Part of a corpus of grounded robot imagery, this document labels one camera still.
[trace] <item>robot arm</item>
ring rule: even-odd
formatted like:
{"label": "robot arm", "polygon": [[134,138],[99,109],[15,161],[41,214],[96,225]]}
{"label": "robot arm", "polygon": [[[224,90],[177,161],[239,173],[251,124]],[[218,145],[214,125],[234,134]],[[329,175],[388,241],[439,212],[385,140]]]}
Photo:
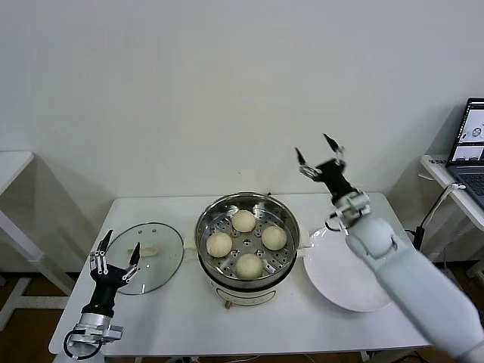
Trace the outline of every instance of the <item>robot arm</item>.
{"label": "robot arm", "polygon": [[382,219],[371,213],[368,196],[343,177],[343,149],[325,135],[337,158],[315,168],[296,149],[300,171],[324,182],[336,207],[351,251],[375,274],[414,326],[440,349],[464,363],[484,361],[484,331],[475,306],[413,246],[404,243]]}
{"label": "robot arm", "polygon": [[91,278],[96,287],[89,304],[82,308],[79,323],[64,338],[64,351],[54,363],[77,360],[103,362],[103,355],[99,352],[101,347],[120,340],[123,335],[122,327],[111,325],[114,297],[118,289],[127,285],[139,271],[140,243],[133,250],[127,269],[109,265],[106,251],[112,233],[113,230],[107,232],[96,251],[89,255]]}

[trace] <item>cable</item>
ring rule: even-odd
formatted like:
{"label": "cable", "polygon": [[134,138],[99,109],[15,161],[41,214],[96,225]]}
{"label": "cable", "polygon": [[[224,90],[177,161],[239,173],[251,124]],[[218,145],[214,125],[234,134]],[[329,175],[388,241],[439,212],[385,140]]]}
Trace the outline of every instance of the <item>cable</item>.
{"label": "cable", "polygon": [[260,355],[256,355],[255,357],[252,357],[252,358],[238,359],[237,361],[224,361],[224,363],[237,363],[238,361],[252,361],[253,359],[256,359],[258,357],[260,357]]}
{"label": "cable", "polygon": [[435,209],[438,208],[438,206],[440,205],[441,203],[441,198],[444,196],[444,194],[446,192],[448,192],[449,189],[452,188],[452,184],[449,184],[447,185],[447,187],[445,187],[445,189],[442,191],[442,193],[439,195],[439,197],[437,198],[436,202],[432,205],[432,208],[430,208],[429,212],[425,215],[425,217],[422,219],[422,222],[420,224],[420,227],[423,227],[424,226],[424,223],[425,221],[427,220],[427,218],[429,218],[430,214],[433,212],[435,212]]}
{"label": "cable", "polygon": [[423,363],[430,363],[429,361],[427,361],[426,359],[422,358],[422,356],[420,355],[419,352],[417,352],[416,350],[414,351],[415,355],[423,362]]}
{"label": "cable", "polygon": [[326,221],[324,221],[324,225],[326,226],[327,229],[329,229],[332,232],[341,232],[340,229],[335,229],[335,228],[330,227],[330,225]]}
{"label": "cable", "polygon": [[433,216],[435,215],[435,212],[437,209],[440,207],[440,205],[443,203],[443,201],[447,198],[447,196],[452,192],[456,191],[459,189],[465,189],[465,185],[457,184],[457,183],[451,183],[447,185],[442,193],[439,195],[435,203],[432,205],[432,208],[430,208],[429,212],[425,215],[425,217],[422,219],[422,222],[420,225],[415,229],[415,231],[410,231],[410,230],[405,230],[408,233],[413,234],[414,240],[413,240],[413,245],[416,250],[420,250],[422,246],[422,241],[424,240],[424,234],[425,234],[425,229],[424,226],[427,226],[430,221],[432,220]]}
{"label": "cable", "polygon": [[[73,353],[69,352],[69,349],[67,347],[67,342],[69,341],[69,337],[73,334],[84,334],[85,333],[85,330],[82,330],[82,329],[73,329],[71,330],[69,333],[67,333],[66,337],[64,338],[64,343],[63,343],[63,348],[64,348],[64,351],[65,353],[67,354],[67,356],[69,358],[72,358],[74,356]],[[101,347],[103,346],[103,343],[102,342],[99,342],[99,345],[97,346],[97,348],[94,350],[94,352],[92,352],[91,354],[87,354],[87,355],[84,355],[82,357],[76,357],[76,359],[78,361],[83,361],[85,359],[89,359],[89,358],[92,358],[94,357],[96,354],[99,353],[99,351],[101,350]]]}
{"label": "cable", "polygon": [[400,359],[397,359],[396,361],[393,361],[392,363],[400,363],[401,361],[405,361],[406,359],[409,359],[409,358],[418,359],[418,361],[420,363],[430,363],[429,361],[424,359],[418,352],[413,351],[412,353],[414,353],[415,355],[406,355],[405,357],[401,357]]}
{"label": "cable", "polygon": [[309,355],[305,354],[304,355],[307,359],[309,359],[311,361],[311,363],[316,363],[315,360],[313,358],[311,358]]}

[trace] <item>table leg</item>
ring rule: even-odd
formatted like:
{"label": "table leg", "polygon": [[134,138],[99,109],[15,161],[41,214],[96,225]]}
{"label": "table leg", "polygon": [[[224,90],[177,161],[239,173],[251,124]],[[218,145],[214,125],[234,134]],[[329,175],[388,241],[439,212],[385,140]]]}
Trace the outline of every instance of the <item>table leg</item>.
{"label": "table leg", "polygon": [[70,295],[74,288],[74,280],[43,253],[3,212],[0,211],[0,228],[13,240],[11,246],[33,264],[54,285],[66,295]]}
{"label": "table leg", "polygon": [[0,331],[3,331],[15,309],[63,309],[67,296],[23,296],[29,286],[29,278],[21,278],[10,293],[0,311]]}
{"label": "table leg", "polygon": [[440,253],[451,243],[449,236],[457,236],[467,225],[469,219],[459,209],[455,210],[439,230],[422,244],[421,252],[430,260],[435,261]]}
{"label": "table leg", "polygon": [[484,284],[484,259],[481,259],[477,264],[469,268],[466,272],[467,276],[470,278],[478,278],[481,284]]}

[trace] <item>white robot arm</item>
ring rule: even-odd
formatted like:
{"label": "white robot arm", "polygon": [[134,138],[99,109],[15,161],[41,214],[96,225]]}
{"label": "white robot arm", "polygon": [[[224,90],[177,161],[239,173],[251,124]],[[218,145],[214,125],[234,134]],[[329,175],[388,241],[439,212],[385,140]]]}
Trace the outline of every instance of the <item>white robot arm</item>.
{"label": "white robot arm", "polygon": [[484,362],[484,331],[475,306],[387,222],[372,215],[368,196],[343,177],[343,149],[325,137],[337,158],[312,168],[296,149],[300,171],[327,185],[336,207],[330,217],[339,218],[351,251],[430,342],[464,363]]}

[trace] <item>pot lid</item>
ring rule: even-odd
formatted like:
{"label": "pot lid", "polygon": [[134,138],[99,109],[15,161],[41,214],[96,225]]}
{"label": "pot lid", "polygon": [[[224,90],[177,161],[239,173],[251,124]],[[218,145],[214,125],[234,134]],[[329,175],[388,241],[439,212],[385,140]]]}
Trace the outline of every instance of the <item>pot lid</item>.
{"label": "pot lid", "polygon": [[140,271],[120,293],[139,295],[163,286],[175,274],[183,259],[183,240],[180,234],[163,223],[135,225],[120,234],[107,249],[108,263],[127,266],[129,257],[140,243]]}

